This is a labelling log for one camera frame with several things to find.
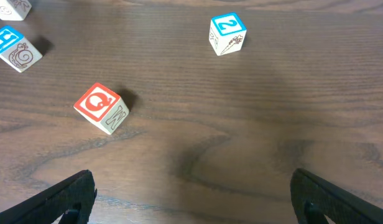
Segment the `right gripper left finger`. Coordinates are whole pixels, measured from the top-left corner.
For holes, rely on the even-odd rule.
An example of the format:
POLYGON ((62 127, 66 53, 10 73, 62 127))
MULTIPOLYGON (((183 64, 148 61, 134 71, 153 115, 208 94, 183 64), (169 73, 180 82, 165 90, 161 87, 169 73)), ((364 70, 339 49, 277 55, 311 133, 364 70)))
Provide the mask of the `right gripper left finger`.
POLYGON ((88 223, 97 190, 93 174, 81 170, 0 213, 0 224, 88 223))

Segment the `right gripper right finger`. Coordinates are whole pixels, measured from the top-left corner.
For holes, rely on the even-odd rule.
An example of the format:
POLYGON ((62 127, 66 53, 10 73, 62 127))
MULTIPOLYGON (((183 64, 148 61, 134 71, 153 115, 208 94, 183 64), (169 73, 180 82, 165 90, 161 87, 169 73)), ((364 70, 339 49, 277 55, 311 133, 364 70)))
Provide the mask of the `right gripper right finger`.
POLYGON ((343 190, 321 177, 296 169, 290 181, 291 201, 299 224, 383 224, 383 209, 343 190))

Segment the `blue number 2 block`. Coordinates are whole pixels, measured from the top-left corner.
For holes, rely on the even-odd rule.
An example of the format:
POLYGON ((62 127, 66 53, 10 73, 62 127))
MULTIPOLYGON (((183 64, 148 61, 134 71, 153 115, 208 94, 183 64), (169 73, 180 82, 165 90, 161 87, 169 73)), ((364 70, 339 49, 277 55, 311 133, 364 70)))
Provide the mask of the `blue number 2 block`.
POLYGON ((246 26, 235 12, 212 17, 209 42, 217 56, 241 50, 246 26))

